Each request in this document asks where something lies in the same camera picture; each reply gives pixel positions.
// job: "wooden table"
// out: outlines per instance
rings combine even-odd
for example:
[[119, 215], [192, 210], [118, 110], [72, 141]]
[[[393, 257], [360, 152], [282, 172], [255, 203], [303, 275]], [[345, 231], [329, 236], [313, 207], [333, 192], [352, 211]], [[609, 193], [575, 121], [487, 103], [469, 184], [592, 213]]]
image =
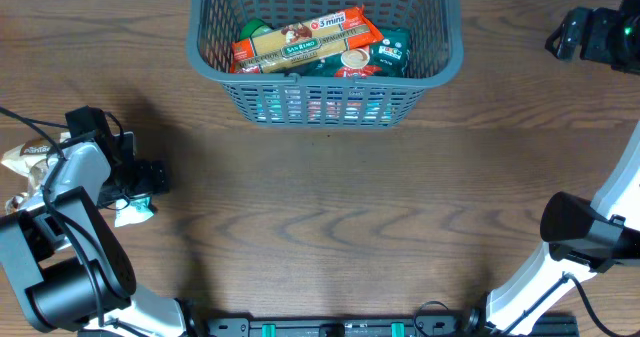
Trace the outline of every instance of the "wooden table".
[[[553, 193], [593, 196], [640, 117], [637, 77], [543, 49], [571, 8], [618, 0], [462, 0], [462, 71], [377, 132], [244, 121], [186, 60], [189, 1], [0, 0], [0, 101], [57, 122], [86, 104], [112, 111], [141, 157], [166, 159], [174, 188], [157, 215], [115, 233], [139, 282], [212, 310], [468, 307], [532, 253]], [[7, 118], [0, 131], [1, 151], [34, 136]], [[3, 202], [25, 189], [5, 168], [0, 178]], [[640, 328], [638, 273], [617, 267], [585, 286], [617, 332]], [[601, 335], [575, 290], [555, 310]], [[34, 335], [3, 273], [0, 324]]]

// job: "metal bracket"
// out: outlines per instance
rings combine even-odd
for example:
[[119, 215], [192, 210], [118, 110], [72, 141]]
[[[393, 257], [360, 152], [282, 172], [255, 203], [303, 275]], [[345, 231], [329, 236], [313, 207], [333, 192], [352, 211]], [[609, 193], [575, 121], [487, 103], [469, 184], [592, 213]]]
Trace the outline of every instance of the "metal bracket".
[[[419, 316], [416, 322], [429, 336], [454, 333], [458, 315]], [[245, 318], [222, 318], [208, 321], [213, 337], [416, 337], [410, 318], [357, 320], [251, 321]]]

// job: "black cable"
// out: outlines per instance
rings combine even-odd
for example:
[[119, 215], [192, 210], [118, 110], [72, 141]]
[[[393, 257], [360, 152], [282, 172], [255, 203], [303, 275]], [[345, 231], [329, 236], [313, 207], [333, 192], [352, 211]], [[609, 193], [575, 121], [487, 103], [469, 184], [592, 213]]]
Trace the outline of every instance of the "black cable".
[[111, 207], [109, 207], [111, 204], [106, 205], [106, 206], [105, 205], [100, 205], [100, 206], [98, 206], [98, 208], [104, 208], [104, 209], [108, 209], [109, 211], [118, 212], [118, 211], [122, 211], [123, 209], [125, 209], [125, 208], [127, 208], [127, 207], [129, 207], [131, 205], [131, 199], [129, 197], [127, 197], [126, 194], [122, 194], [122, 196], [120, 198], [118, 198], [118, 199], [125, 199], [127, 201], [127, 204], [124, 205], [124, 207], [122, 207], [122, 208], [111, 208]]
[[[416, 310], [416, 312], [413, 314], [413, 328], [414, 328], [416, 331], [420, 332], [420, 334], [421, 334], [422, 336], [424, 336], [424, 337], [431, 337], [431, 336], [430, 336], [430, 335], [428, 335], [428, 334], [427, 334], [427, 333], [422, 329], [422, 327], [419, 327], [419, 326], [418, 326], [418, 322], [417, 322], [417, 319], [418, 319], [418, 313], [420, 313], [420, 311], [422, 311], [425, 307], [427, 307], [427, 306], [434, 306], [434, 305], [436, 305], [436, 306], [442, 306], [442, 307], [444, 307], [444, 309], [446, 309], [447, 311], [449, 310], [449, 307], [445, 306], [445, 304], [444, 304], [444, 303], [442, 303], [442, 302], [439, 302], [439, 301], [428, 301], [428, 302], [423, 303], [423, 304], [422, 304], [422, 306], [418, 307], [418, 309]], [[441, 336], [441, 337], [449, 337], [449, 336], [453, 336], [453, 335], [455, 335], [455, 333], [454, 333], [454, 334], [444, 335], [444, 336]]]
[[104, 114], [111, 118], [111, 120], [118, 126], [118, 129], [120, 129], [120, 135], [118, 136], [118, 146], [122, 147], [122, 144], [124, 143], [124, 128], [122, 128], [120, 121], [118, 121], [118, 119], [111, 112], [105, 112]]
[[42, 185], [42, 200], [44, 202], [47, 213], [51, 215], [54, 221], [62, 229], [65, 237], [69, 239], [69, 242], [71, 243], [71, 246], [75, 250], [76, 255], [78, 256], [78, 259], [82, 263], [83, 267], [85, 268], [85, 271], [87, 272], [87, 275], [89, 276], [91, 288], [93, 289], [93, 293], [96, 299], [96, 310], [97, 310], [96, 313], [98, 315], [98, 325], [100, 327], [103, 327], [104, 326], [104, 310], [102, 309], [102, 295], [100, 294], [98, 279], [94, 271], [91, 269], [91, 265], [89, 264], [89, 260], [87, 258], [87, 255], [84, 253], [82, 246], [76, 239], [75, 235], [69, 230], [69, 226], [67, 226], [65, 222], [65, 219], [68, 219], [68, 217], [60, 213], [58, 210], [56, 210], [55, 207], [51, 204], [51, 200], [50, 200], [51, 183], [53, 183], [53, 181], [55, 180], [55, 177], [57, 176], [58, 172], [60, 171], [64, 163], [67, 161], [67, 159], [64, 153], [62, 152], [62, 149], [60, 148], [60, 146], [49, 135], [47, 135], [43, 130], [41, 130], [38, 126], [36, 126], [33, 122], [1, 106], [0, 106], [0, 113], [4, 114], [7, 117], [14, 118], [24, 123], [25, 125], [29, 126], [31, 129], [36, 131], [40, 136], [46, 139], [51, 144], [51, 148], [54, 149], [58, 154], [58, 163], [56, 163], [56, 165], [53, 166], [53, 169], [51, 170], [51, 173], [49, 174], [47, 181]]
[[[62, 163], [62, 160], [60, 160], [60, 162], [58, 162], [54, 166], [54, 168], [60, 165], [61, 163]], [[49, 176], [49, 180], [51, 180], [52, 177], [54, 177], [53, 174]], [[80, 246], [80, 242], [78, 242], [75, 235], [69, 230], [69, 226], [67, 226], [66, 222], [64, 221], [69, 217], [58, 212], [58, 210], [56, 210], [53, 207], [53, 205], [49, 200], [50, 194], [51, 192], [48, 190], [48, 187], [42, 186], [42, 200], [44, 201], [44, 205], [47, 209], [47, 212], [49, 213], [49, 215], [51, 215], [51, 217], [53, 217], [53, 220], [58, 224], [58, 226], [62, 228], [62, 232], [69, 239], [71, 246], [76, 251], [76, 255], [78, 256], [78, 259], [82, 263], [82, 266], [84, 267], [85, 271], [87, 272], [87, 275], [89, 276], [89, 282], [91, 283], [91, 288], [93, 289], [93, 294], [96, 300], [96, 313], [98, 315], [98, 326], [103, 327], [104, 326], [104, 310], [102, 307], [102, 295], [100, 294], [100, 286], [98, 285], [98, 279], [94, 271], [91, 269], [91, 265], [89, 264], [89, 259], [87, 258], [87, 255], [84, 253], [82, 246]]]
[[43, 130], [40, 129], [40, 127], [36, 126], [35, 124], [33, 124], [33, 122], [30, 122], [28, 119], [17, 115], [11, 111], [9, 111], [8, 109], [0, 106], [0, 113], [2, 113], [3, 115], [7, 116], [7, 117], [11, 117], [13, 119], [17, 119], [18, 121], [26, 124], [27, 126], [29, 126], [32, 130], [38, 132], [38, 134], [40, 136], [42, 136], [42, 138], [46, 139], [47, 142], [49, 142], [49, 144], [51, 144], [51, 148], [53, 148], [57, 153], [58, 156], [60, 156], [61, 160], [66, 160], [66, 158], [64, 157], [64, 153], [62, 153], [62, 150], [60, 149], [60, 147], [58, 146], [58, 144], [51, 138], [49, 137], [48, 134], [46, 134]]
[[39, 121], [39, 120], [34, 120], [33, 118], [25, 118], [25, 119], [27, 121], [33, 123], [33, 124], [40, 124], [40, 125], [43, 125], [43, 126], [69, 129], [69, 126], [63, 125], [63, 124], [59, 124], [59, 123], [53, 123], [53, 122], [47, 122], [47, 121]]
[[595, 323], [596, 327], [598, 327], [600, 329], [600, 331], [602, 331], [602, 333], [606, 334], [607, 336], [610, 337], [638, 337], [640, 336], [640, 331], [630, 334], [630, 335], [620, 335], [617, 334], [613, 331], [611, 331], [610, 329], [608, 329], [598, 318], [598, 316], [596, 316], [596, 312], [593, 310], [593, 307], [591, 307], [591, 303], [589, 302], [589, 298], [587, 298], [587, 294], [584, 292], [584, 289], [582, 288], [582, 285], [580, 284], [580, 281], [578, 281], [578, 279], [570, 274], [567, 273], [565, 274], [565, 276], [572, 280], [573, 283], [575, 283], [576, 288], [578, 289], [578, 293], [580, 294], [580, 298], [582, 298], [582, 303], [584, 303], [584, 308], [587, 309], [587, 313], [589, 314], [589, 317], [591, 317], [591, 320], [593, 321], [593, 323]]
[[533, 313], [536, 309], [538, 309], [538, 307], [540, 307], [540, 305], [547, 298], [549, 298], [549, 296], [551, 296], [553, 292], [555, 292], [558, 288], [560, 288], [560, 286], [562, 286], [567, 282], [569, 282], [569, 276], [563, 274], [562, 277], [560, 277], [560, 279], [556, 283], [554, 283], [553, 286], [551, 286], [551, 288], [547, 290], [547, 292], [545, 292], [540, 298], [538, 298], [538, 300], [533, 304], [533, 306], [531, 306], [531, 308], [524, 311], [522, 315], [518, 317], [517, 320], [513, 321], [513, 323], [511, 323], [509, 327], [507, 327], [504, 331], [502, 331], [500, 335], [508, 336], [509, 333], [511, 333], [511, 331], [513, 331], [513, 329], [520, 324], [520, 322], [524, 321], [527, 317], [529, 317], [529, 315]]
[[62, 215], [62, 216], [64, 217], [64, 221], [67, 223], [69, 227], [71, 227], [72, 229], [80, 233], [96, 251], [100, 251], [99, 253], [103, 258], [106, 258], [104, 251], [101, 251], [100, 243], [97, 242], [95, 238], [92, 235], [90, 235], [89, 232], [87, 232], [86, 229], [84, 229], [82, 226], [78, 224], [78, 222], [72, 220], [68, 216], [65, 216], [65, 215]]
[[123, 330], [125, 330], [125, 331], [127, 331], [127, 332], [129, 332], [132, 335], [137, 336], [137, 337], [148, 337], [146, 334], [143, 334], [143, 333], [139, 332], [135, 328], [130, 327], [129, 325], [126, 325], [126, 324], [120, 322], [117, 318], [112, 320], [112, 321], [107, 322], [107, 326], [113, 326], [113, 328], [115, 328], [115, 329], [122, 328]]

